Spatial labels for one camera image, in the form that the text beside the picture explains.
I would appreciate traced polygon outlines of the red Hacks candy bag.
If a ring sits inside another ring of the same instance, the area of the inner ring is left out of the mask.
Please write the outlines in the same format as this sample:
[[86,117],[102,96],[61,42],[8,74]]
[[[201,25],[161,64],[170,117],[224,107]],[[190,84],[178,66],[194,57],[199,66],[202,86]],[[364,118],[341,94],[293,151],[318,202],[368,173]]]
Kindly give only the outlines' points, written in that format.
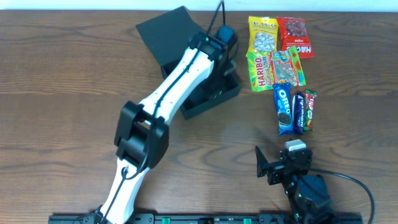
[[295,17],[277,17],[276,19],[279,24],[282,42],[281,50],[296,47],[300,58],[312,58],[315,56],[305,26],[305,19]]

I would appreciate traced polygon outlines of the blue Oreo cookie pack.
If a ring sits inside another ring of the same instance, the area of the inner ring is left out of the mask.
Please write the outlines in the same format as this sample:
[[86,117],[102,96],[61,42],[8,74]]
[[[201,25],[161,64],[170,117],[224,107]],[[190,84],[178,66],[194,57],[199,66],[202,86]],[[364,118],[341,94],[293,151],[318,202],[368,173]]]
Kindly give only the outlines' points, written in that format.
[[295,131],[290,107],[290,84],[276,83],[273,84],[272,87],[274,90],[274,103],[277,113],[279,136],[293,135]]

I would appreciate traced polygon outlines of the green Haribo gummy bag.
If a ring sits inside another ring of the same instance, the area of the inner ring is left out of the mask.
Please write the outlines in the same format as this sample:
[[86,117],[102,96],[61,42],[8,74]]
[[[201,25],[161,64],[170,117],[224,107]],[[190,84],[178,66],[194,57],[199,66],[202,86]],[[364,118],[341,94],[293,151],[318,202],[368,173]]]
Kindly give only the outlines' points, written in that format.
[[271,90],[277,83],[306,85],[300,56],[295,47],[280,51],[248,52],[246,58],[253,92]]

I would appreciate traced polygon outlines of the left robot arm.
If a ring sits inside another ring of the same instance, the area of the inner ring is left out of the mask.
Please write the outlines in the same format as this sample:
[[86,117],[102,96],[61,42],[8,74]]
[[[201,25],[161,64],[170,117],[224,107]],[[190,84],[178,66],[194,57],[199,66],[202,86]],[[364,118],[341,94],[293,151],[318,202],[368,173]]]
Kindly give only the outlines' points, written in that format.
[[191,103],[213,106],[226,92],[225,78],[235,66],[229,53],[237,44],[233,31],[194,35],[177,66],[149,96],[121,110],[114,138],[117,169],[105,203],[95,212],[95,223],[127,223],[144,177],[163,158],[169,147],[169,126],[176,112]]

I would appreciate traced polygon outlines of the black gift box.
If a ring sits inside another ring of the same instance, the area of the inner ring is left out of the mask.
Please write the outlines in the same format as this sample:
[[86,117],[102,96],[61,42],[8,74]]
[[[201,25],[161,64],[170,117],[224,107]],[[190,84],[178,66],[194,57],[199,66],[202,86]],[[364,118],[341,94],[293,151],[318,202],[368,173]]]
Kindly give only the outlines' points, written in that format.
[[203,30],[181,6],[138,24],[137,29],[156,61],[164,81],[139,103],[146,116],[162,117],[170,124],[177,111],[190,119],[237,96],[240,84],[233,71],[226,78],[228,90],[214,100],[205,94],[205,81],[229,45],[237,44],[234,32],[228,44]]

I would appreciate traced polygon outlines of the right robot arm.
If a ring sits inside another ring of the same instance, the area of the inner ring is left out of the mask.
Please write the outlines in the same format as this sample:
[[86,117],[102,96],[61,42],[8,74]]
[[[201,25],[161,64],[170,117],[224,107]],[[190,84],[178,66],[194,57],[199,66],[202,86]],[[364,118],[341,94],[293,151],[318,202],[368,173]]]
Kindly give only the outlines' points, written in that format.
[[257,146],[255,152],[257,176],[266,176],[269,185],[283,186],[295,223],[341,223],[331,208],[323,177],[308,174],[313,155],[310,149],[284,149],[276,162],[269,162]]

